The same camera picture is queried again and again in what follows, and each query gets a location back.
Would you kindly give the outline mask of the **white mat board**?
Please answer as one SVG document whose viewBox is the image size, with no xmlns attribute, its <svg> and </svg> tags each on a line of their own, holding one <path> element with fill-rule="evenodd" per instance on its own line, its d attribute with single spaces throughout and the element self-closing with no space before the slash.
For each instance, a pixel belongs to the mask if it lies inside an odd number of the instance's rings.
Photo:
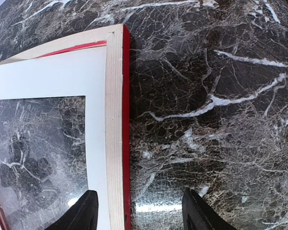
<svg viewBox="0 0 288 230">
<path fill-rule="evenodd" d="M 110 229 L 105 159 L 105 76 L 105 47 L 0 65 L 0 100 L 85 97 L 87 190 L 94 190 L 98 195 L 99 230 Z M 1 208 L 0 230 L 9 230 Z"/>
</svg>

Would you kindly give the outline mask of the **red wooden picture frame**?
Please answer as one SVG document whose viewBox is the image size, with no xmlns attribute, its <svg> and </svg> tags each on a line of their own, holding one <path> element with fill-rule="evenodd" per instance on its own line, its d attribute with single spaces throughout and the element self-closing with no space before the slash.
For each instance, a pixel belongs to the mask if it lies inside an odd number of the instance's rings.
<svg viewBox="0 0 288 230">
<path fill-rule="evenodd" d="M 109 230 L 128 230 L 130 34 L 127 28 L 117 24 L 76 33 L 17 54 L 0 65 L 97 47 L 106 48 L 105 159 Z"/>
</svg>

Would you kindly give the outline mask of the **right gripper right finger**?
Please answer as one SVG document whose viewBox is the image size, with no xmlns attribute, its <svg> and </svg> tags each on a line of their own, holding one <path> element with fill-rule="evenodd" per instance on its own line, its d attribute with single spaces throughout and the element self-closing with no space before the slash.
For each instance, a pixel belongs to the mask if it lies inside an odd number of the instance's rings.
<svg viewBox="0 0 288 230">
<path fill-rule="evenodd" d="M 237 230 L 189 187 L 182 198 L 182 216 L 184 230 Z"/>
</svg>

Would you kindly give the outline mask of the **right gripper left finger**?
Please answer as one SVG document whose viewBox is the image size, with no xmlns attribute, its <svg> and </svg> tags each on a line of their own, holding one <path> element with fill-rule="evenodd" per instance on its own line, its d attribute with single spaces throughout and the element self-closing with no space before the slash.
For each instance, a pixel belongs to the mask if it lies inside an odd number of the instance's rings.
<svg viewBox="0 0 288 230">
<path fill-rule="evenodd" d="M 96 230 L 98 207 L 97 192 L 87 190 L 61 218 L 46 230 Z"/>
</svg>

